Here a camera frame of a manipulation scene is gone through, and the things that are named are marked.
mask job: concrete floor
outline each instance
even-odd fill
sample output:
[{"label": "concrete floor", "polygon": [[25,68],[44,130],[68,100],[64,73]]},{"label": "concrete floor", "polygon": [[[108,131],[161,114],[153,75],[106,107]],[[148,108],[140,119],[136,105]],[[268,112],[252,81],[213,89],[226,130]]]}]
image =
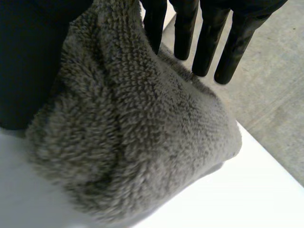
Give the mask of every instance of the concrete floor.
[{"label": "concrete floor", "polygon": [[[304,1],[289,0],[259,28],[233,78],[226,86],[213,82],[231,28],[230,14],[209,74],[212,87],[237,120],[304,186]],[[163,34],[173,50],[174,19]],[[190,57],[191,69],[202,25],[198,13]]]}]

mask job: black finger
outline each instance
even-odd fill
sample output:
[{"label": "black finger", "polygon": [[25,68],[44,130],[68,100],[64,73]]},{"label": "black finger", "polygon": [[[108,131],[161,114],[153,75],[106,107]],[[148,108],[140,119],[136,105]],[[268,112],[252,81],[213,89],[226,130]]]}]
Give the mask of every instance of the black finger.
[{"label": "black finger", "polygon": [[162,30],[167,12],[167,1],[141,0],[141,2],[146,10],[143,20],[144,29],[153,51],[157,54],[162,41]]},{"label": "black finger", "polygon": [[199,0],[170,0],[176,11],[174,55],[180,60],[189,57]]},{"label": "black finger", "polygon": [[198,76],[207,75],[230,9],[215,7],[201,0],[203,24],[192,65]]},{"label": "black finger", "polygon": [[249,18],[233,14],[232,27],[218,63],[214,80],[219,84],[227,84],[232,76],[257,28],[259,28],[270,15],[258,18]]}]

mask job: white table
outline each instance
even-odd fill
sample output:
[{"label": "white table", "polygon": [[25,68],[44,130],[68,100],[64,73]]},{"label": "white table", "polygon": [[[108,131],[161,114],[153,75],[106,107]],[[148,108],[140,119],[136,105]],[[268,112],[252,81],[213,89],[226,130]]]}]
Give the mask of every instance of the white table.
[{"label": "white table", "polygon": [[[135,228],[303,228],[304,188],[241,127],[243,147]],[[98,228],[26,163],[25,140],[0,129],[0,228]]]}]

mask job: fluffy towel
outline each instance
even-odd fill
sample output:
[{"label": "fluffy towel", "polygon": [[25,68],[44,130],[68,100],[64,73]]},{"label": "fluffy towel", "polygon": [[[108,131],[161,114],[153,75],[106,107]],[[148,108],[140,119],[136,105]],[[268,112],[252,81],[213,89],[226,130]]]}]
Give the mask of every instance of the fluffy towel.
[{"label": "fluffy towel", "polygon": [[241,147],[221,101],[166,52],[149,46],[137,0],[96,0],[28,129],[41,173],[101,223],[159,207]]}]

